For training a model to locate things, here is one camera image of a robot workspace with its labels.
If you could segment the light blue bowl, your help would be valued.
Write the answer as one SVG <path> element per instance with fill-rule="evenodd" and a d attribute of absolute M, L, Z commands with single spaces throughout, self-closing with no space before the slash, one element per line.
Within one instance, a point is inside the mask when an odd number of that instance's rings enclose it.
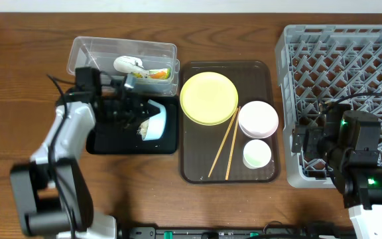
<path fill-rule="evenodd" d="M 152 140 L 158 140 L 162 137 L 164 133 L 164 129 L 166 126 L 166 108 L 153 100 L 152 101 L 155 106 L 158 106 L 160 109 L 160 113 L 149 118 L 149 128 L 147 131 L 147 136 L 144 141 L 152 141 Z"/>

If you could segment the yellow green snack wrapper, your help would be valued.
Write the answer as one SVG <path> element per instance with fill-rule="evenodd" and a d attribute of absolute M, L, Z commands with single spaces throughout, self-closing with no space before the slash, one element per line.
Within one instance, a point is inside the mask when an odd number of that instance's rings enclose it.
<path fill-rule="evenodd" d="M 150 79 L 168 79 L 171 75 L 170 68 L 152 69 L 152 70 L 138 70 L 132 72 L 134 77 L 138 78 L 150 78 Z"/>

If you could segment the white paper napkin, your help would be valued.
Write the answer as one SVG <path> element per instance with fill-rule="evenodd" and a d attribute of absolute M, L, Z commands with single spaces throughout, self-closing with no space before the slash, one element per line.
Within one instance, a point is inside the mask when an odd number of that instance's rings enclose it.
<path fill-rule="evenodd" d="M 143 62 L 134 56 L 119 56 L 113 62 L 113 67 L 122 73 L 142 73 L 145 71 Z"/>

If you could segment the small white green cup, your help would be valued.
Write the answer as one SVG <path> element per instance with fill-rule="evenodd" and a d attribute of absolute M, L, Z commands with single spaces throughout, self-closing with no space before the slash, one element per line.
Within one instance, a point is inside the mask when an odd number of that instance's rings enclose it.
<path fill-rule="evenodd" d="M 271 157 L 271 148 L 260 139 L 247 142 L 243 148 L 243 163 L 249 169 L 267 166 Z"/>

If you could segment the pink bowl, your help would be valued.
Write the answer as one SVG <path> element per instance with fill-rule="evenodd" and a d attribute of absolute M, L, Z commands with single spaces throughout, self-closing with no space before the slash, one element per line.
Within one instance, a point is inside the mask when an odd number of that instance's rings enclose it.
<path fill-rule="evenodd" d="M 279 126 L 279 117 L 277 111 L 270 104 L 252 101 L 241 108 L 238 123 L 247 137 L 264 139 L 276 132 Z"/>

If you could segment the pile of rice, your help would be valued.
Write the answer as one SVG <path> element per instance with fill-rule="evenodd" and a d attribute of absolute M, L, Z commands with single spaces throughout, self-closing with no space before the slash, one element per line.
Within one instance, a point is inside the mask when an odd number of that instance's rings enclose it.
<path fill-rule="evenodd" d="M 141 136 L 141 139 L 144 141 L 147 136 L 147 131 L 149 128 L 149 120 L 143 121 L 138 127 L 137 134 Z"/>

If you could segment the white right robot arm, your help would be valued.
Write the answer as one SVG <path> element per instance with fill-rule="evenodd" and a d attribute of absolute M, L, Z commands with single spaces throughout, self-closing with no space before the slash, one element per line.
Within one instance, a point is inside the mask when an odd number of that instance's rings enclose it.
<path fill-rule="evenodd" d="M 369 112 L 347 104 L 328 104 L 322 126 L 298 125 L 291 151 L 321 158 L 344 199 L 357 238 L 382 238 L 381 124 Z"/>

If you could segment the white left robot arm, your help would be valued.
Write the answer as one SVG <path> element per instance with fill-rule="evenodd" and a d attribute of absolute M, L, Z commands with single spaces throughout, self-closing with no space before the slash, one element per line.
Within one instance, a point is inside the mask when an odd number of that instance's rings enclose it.
<path fill-rule="evenodd" d="M 103 95 L 100 71 L 77 74 L 73 87 L 59 91 L 56 117 L 29 162 L 15 164 L 10 181 L 21 231 L 52 238 L 117 238 L 115 217 L 96 212 L 79 159 L 99 123 L 141 125 L 161 113 L 154 101 L 133 92 L 135 77 L 111 77 L 112 96 Z"/>

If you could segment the clear plastic waste bin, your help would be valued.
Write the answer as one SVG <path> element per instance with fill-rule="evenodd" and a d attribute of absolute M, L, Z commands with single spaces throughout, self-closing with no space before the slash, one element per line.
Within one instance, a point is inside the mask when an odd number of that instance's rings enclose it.
<path fill-rule="evenodd" d="M 177 93 L 180 61 L 177 47 L 172 43 L 101 37 L 76 37 L 67 65 L 69 74 L 76 68 L 92 67 L 112 76 L 126 76 L 116 71 L 114 60 L 119 56 L 140 58 L 145 70 L 170 68 L 168 79 L 136 78 L 134 92 L 155 96 L 174 96 Z"/>

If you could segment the gray dishwasher rack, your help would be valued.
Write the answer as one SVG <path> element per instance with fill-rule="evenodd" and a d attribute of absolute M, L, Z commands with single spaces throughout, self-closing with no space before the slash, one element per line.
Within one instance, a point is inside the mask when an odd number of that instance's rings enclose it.
<path fill-rule="evenodd" d="M 297 125 L 322 122 L 321 105 L 343 97 L 382 127 L 382 25 L 289 25 L 275 47 L 283 99 L 286 177 L 295 188 L 330 188 L 323 159 L 291 151 Z M 379 142 L 382 166 L 382 130 Z"/>

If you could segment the black tray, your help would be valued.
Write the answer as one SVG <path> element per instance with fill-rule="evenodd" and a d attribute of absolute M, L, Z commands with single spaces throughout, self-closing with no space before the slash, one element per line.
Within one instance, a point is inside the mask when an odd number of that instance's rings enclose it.
<path fill-rule="evenodd" d="M 95 155 L 172 154 L 178 146 L 179 105 L 177 97 L 152 97 L 166 108 L 166 126 L 160 139 L 144 141 L 138 128 L 121 129 L 97 123 L 89 133 L 86 150 Z"/>

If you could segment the yellow plate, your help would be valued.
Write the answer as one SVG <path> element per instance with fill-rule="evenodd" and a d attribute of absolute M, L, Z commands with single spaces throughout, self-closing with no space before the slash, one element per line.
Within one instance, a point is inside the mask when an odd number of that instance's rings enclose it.
<path fill-rule="evenodd" d="M 201 72 L 185 81 L 180 91 L 184 114 L 200 125 L 218 125 L 227 121 L 238 107 L 234 83 L 217 72 Z"/>

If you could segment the wooden chopstick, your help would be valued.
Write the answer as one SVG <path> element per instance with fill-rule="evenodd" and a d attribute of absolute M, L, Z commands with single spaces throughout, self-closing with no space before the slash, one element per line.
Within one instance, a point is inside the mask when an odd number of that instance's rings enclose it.
<path fill-rule="evenodd" d="M 236 118 L 236 116 L 237 116 L 237 114 L 238 114 L 240 108 L 241 108 L 241 107 L 238 107 L 238 108 L 234 111 L 234 113 L 233 113 L 233 115 L 232 115 L 232 117 L 231 117 L 231 120 L 230 120 L 230 122 L 229 122 L 229 125 L 228 125 L 228 127 L 227 127 L 227 129 L 226 129 L 226 131 L 225 131 L 225 134 L 224 134 L 224 136 L 223 136 L 222 142 L 220 143 L 220 146 L 219 146 L 219 148 L 218 148 L 218 151 L 217 151 L 217 153 L 216 153 L 216 156 L 215 156 L 215 158 L 214 158 L 214 161 L 213 161 L 212 166 L 211 166 L 211 168 L 210 168 L 210 171 L 209 171 L 209 173 L 208 173 L 208 177 L 209 177 L 209 178 L 211 177 L 212 172 L 213 172 L 213 170 L 214 170 L 214 168 L 215 168 L 215 166 L 216 166 L 216 163 L 218 162 L 218 159 L 219 159 L 219 157 L 220 157 L 220 154 L 221 154 L 221 152 L 222 152 L 222 149 L 223 149 L 223 147 L 224 147 L 224 145 L 225 145 L 226 139 L 227 139 L 227 137 L 228 137 L 228 135 L 229 135 L 229 132 L 230 132 L 230 130 L 231 130 L 231 127 L 232 127 L 232 125 L 233 125 L 233 122 L 235 121 L 235 118 Z"/>
<path fill-rule="evenodd" d="M 241 106 L 238 107 L 237 113 L 235 114 L 235 125 L 234 125 L 234 129 L 233 129 L 233 137 L 231 140 L 231 147 L 230 147 L 230 152 L 229 152 L 229 157 L 228 157 L 227 170 L 225 173 L 225 180 L 226 181 L 229 180 L 229 174 L 230 174 L 230 170 L 231 170 L 231 162 L 233 159 L 233 152 L 234 152 L 235 142 L 236 142 L 236 137 L 237 137 L 237 128 L 238 128 L 238 124 L 239 124 L 238 123 L 238 121 L 239 121 L 238 116 L 239 116 L 240 110 L 241 110 Z"/>

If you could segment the brown serving tray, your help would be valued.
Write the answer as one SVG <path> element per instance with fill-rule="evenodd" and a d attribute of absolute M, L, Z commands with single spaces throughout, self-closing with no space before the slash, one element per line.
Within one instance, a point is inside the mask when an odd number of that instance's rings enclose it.
<path fill-rule="evenodd" d="M 218 61 L 191 62 L 181 70 L 180 83 L 183 85 L 191 76 L 201 72 L 217 72 L 228 77 L 237 88 L 239 106 L 248 102 L 263 101 L 274 105 L 269 68 L 260 61 Z M 230 120 L 214 126 L 204 126 L 193 122 L 187 116 L 180 117 L 180 174 L 188 183 L 270 183 L 281 172 L 277 135 L 264 139 L 271 148 L 272 157 L 267 166 L 249 169 L 243 163 L 243 148 L 251 139 L 237 128 L 237 137 L 231 162 L 229 180 L 225 180 L 228 157 L 233 137 L 231 127 L 218 162 L 208 173 L 222 142 Z"/>

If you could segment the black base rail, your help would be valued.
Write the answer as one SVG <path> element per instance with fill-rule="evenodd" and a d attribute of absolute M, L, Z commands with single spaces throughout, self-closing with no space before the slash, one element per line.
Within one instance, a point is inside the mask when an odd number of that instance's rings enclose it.
<path fill-rule="evenodd" d="M 303 226 L 271 221 L 260 228 L 161 228 L 144 225 L 122 229 L 119 239 L 247 239 L 247 238 L 330 238 L 356 239 L 354 230 L 331 222 L 311 222 Z"/>

